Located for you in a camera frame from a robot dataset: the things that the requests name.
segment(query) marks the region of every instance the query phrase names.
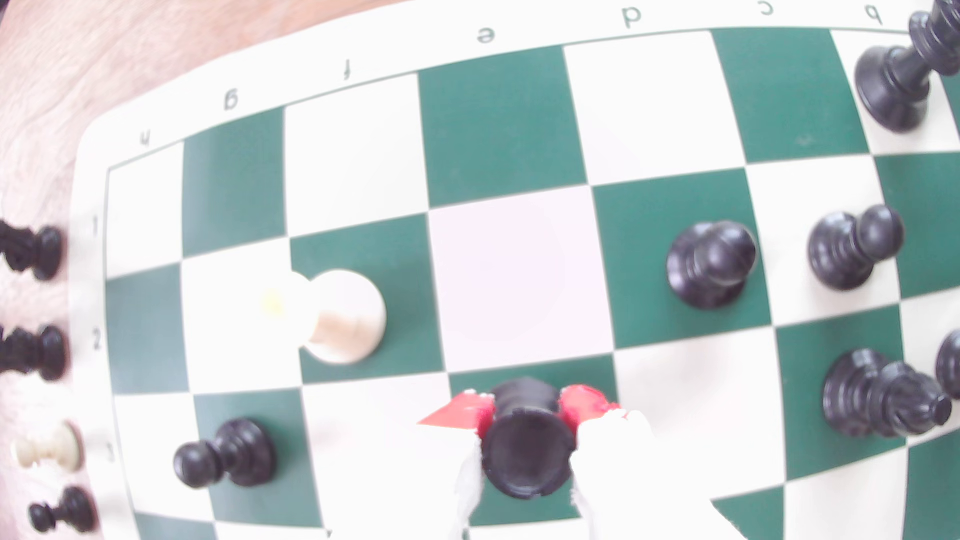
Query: rook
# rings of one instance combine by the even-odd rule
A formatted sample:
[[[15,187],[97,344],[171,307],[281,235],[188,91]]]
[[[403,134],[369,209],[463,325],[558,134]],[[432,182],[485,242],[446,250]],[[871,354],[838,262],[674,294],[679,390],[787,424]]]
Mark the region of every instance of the rook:
[[[558,415],[560,392],[522,378],[496,386],[493,423],[483,439],[483,469],[490,482],[515,499],[557,491],[570,478],[573,432]]]

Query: white square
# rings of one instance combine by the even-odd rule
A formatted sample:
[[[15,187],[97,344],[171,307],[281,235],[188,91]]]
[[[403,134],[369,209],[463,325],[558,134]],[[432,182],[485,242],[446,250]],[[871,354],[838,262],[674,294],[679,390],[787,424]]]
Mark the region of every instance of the white square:
[[[786,480],[773,328],[626,349],[613,363],[620,404],[647,417],[711,499]]]
[[[906,363],[936,379],[940,346],[948,334],[960,330],[960,287],[904,300],[900,303],[900,327]],[[907,437],[907,444],[916,446],[960,428],[958,408],[960,405],[954,402],[953,414],[946,424],[923,435]]]
[[[371,490],[380,501],[409,496],[402,470],[393,479],[377,472],[395,449],[416,444],[417,422],[449,403],[446,374],[309,384],[302,392],[325,526],[336,530],[375,517],[364,503]]]
[[[180,269],[183,343],[195,394],[292,388],[302,384],[300,353],[265,331],[265,291],[289,274],[281,238],[186,259]]]
[[[587,540],[589,536],[587,521],[580,518],[470,528],[470,540]]]
[[[209,492],[188,487],[174,473],[177,449],[200,440],[193,396],[116,396],[114,402],[133,509],[172,518],[213,521]]]
[[[110,172],[107,278],[183,257],[183,143]]]
[[[863,133],[872,154],[882,156],[890,154],[918,154],[921,152],[956,152],[960,150],[960,135],[953,120],[953,111],[944,90],[944,83],[936,72],[930,74],[930,96],[927,101],[926,118],[916,130],[906,134],[896,134],[884,128],[874,120],[863,106],[856,91],[856,63],[863,53],[871,47],[889,47],[891,45],[910,46],[910,36],[890,34],[888,32],[851,32],[832,31],[840,62],[853,91],[853,100],[860,113]]]
[[[792,480],[783,490],[786,540],[900,540],[907,450]]]
[[[897,264],[876,265],[866,283],[834,291],[810,269],[807,243],[830,213],[859,216],[883,204],[870,156],[776,161],[747,166],[774,325],[792,325],[888,306],[900,300]]]
[[[746,162],[710,32],[599,41],[564,51],[591,184]]]
[[[429,208],[417,75],[288,107],[284,146],[291,236]]]
[[[217,522],[217,540],[326,540],[326,530],[307,527],[273,527]]]
[[[447,371],[613,350],[588,186],[432,210],[429,221]]]

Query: pawn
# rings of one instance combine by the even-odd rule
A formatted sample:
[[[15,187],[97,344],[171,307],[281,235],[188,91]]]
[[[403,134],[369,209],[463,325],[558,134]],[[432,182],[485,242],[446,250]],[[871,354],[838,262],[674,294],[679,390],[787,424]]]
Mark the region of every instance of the pawn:
[[[874,265],[900,252],[904,235],[900,215],[885,205],[869,207],[859,218],[835,212],[813,228],[807,258],[821,283],[853,290],[870,278]]]
[[[83,452],[77,433],[66,422],[58,424],[49,433],[20,437],[13,442],[13,460],[23,468],[33,467],[41,460],[54,460],[65,471],[75,472],[83,462]]]
[[[349,270],[329,270],[312,281],[291,272],[264,295],[263,310],[288,340],[332,364],[372,354],[387,327],[380,291]]]
[[[63,490],[60,505],[51,508],[50,504],[31,504],[30,523],[39,532],[56,530],[57,522],[62,521],[77,532],[91,532],[96,526],[93,503],[85,491],[79,487]]]
[[[732,303],[756,267],[756,241],[733,221],[698,223],[670,246],[666,276],[673,292],[700,309]]]
[[[270,481],[275,470],[273,441],[247,418],[226,422],[212,442],[184,444],[174,456],[177,478],[194,489],[217,483],[224,474],[239,486],[252,487]]]
[[[937,353],[937,382],[954,400],[960,400],[960,330],[952,331]]]
[[[953,411],[937,381],[873,349],[841,355],[824,379],[824,416],[850,437],[922,435]]]
[[[38,233],[15,229],[0,221],[0,253],[14,272],[34,269],[34,277],[42,282],[53,279],[63,258],[63,236],[52,227]]]
[[[15,329],[6,339],[0,327],[0,373],[18,371],[29,374],[38,371],[45,380],[58,380],[66,370],[66,345],[63,333],[57,327],[40,330],[40,335]]]

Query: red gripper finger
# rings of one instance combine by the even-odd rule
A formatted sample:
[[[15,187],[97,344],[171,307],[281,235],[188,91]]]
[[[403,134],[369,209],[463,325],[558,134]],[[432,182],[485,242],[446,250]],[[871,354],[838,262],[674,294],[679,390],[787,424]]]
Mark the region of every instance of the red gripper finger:
[[[450,403],[420,420],[426,426],[475,430],[483,438],[493,422],[493,395],[474,390],[460,393]]]
[[[607,401],[603,392],[585,384],[573,384],[560,393],[560,414],[574,434],[587,420],[600,418],[620,405]]]

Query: green square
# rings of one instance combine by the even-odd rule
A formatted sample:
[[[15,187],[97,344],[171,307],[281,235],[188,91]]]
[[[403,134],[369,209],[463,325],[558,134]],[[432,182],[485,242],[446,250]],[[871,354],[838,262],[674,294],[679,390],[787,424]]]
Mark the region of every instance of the green square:
[[[870,348],[891,361],[903,360],[900,309],[864,311],[777,329],[787,479],[798,479],[903,446],[902,438],[853,438],[827,424],[824,378],[843,353]]]
[[[950,108],[953,110],[953,121],[960,126],[960,79],[956,77],[941,77],[944,82],[944,90],[947,91],[947,99],[950,101]]]
[[[866,153],[830,30],[714,30],[747,162]]]
[[[188,391],[180,266],[108,280],[106,297],[113,393]]]
[[[140,540],[217,540],[212,523],[134,514]]]
[[[876,158],[883,198],[903,217],[902,298],[960,285],[960,154]]]
[[[426,216],[414,215],[293,238],[293,268],[308,278],[334,268],[358,272],[380,289],[387,329],[361,362],[331,365],[300,350],[303,382],[358,380],[442,371]]]
[[[431,207],[587,182],[561,47],[423,70],[420,110]]]
[[[618,400],[613,357],[610,355],[451,373],[450,391],[453,395],[470,388],[478,392],[489,392],[501,382],[519,377],[533,377],[552,384],[558,390],[570,384],[586,384],[603,392],[609,401]],[[570,502],[572,486],[573,481],[569,480],[563,487],[546,497],[521,501],[500,493],[487,479],[480,504],[470,517],[470,524],[480,527],[580,517],[577,509]]]
[[[960,431],[910,449],[903,540],[960,538]]]
[[[750,540],[783,540],[783,487],[714,501],[713,505]]]
[[[268,483],[240,487],[225,479],[209,487],[218,521],[323,526],[299,389],[198,395],[194,404],[202,439],[213,438],[227,420],[249,418],[267,431],[276,449],[276,473]]]
[[[186,139],[185,257],[284,234],[283,109]]]
[[[743,169],[605,185],[593,194],[617,348],[770,324],[759,251],[740,298],[725,307],[688,306],[666,279],[670,245],[695,223],[729,219],[756,237]]]

